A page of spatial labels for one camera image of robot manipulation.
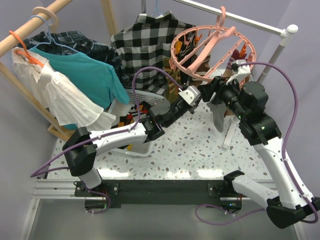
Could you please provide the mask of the grey yellow sock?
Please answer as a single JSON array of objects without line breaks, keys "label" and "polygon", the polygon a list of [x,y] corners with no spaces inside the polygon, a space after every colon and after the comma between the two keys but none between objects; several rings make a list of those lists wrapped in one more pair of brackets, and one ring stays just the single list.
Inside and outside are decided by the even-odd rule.
[{"label": "grey yellow sock", "polygon": [[227,107],[224,103],[213,104],[212,102],[208,102],[206,104],[210,111],[212,112],[213,123],[218,132],[222,132],[224,130],[224,118]]}]

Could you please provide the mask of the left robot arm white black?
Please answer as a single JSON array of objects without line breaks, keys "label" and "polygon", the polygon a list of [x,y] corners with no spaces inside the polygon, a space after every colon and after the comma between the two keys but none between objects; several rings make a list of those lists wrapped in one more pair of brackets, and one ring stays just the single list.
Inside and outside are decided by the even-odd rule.
[{"label": "left robot arm white black", "polygon": [[173,103],[160,99],[138,123],[123,127],[102,131],[78,128],[62,147],[71,176],[81,179],[86,185],[86,191],[92,196],[99,196],[104,190],[104,184],[98,170],[94,168],[96,157],[118,147],[143,144],[160,138],[165,134],[164,128],[170,127],[186,112],[192,113],[201,98],[188,97],[187,100],[181,96]]}]

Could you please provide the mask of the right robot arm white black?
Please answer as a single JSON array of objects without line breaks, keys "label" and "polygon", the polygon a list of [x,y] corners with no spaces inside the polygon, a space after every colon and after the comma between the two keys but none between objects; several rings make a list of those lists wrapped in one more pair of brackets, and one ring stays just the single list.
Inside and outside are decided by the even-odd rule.
[{"label": "right robot arm white black", "polygon": [[262,206],[280,229],[287,228],[320,210],[320,199],[306,187],[295,169],[275,120],[265,113],[269,99],[260,83],[249,81],[238,90],[222,77],[198,87],[202,100],[225,104],[240,121],[239,129],[263,160],[276,186],[269,189],[240,170],[223,177],[223,192],[230,197],[242,194]]}]

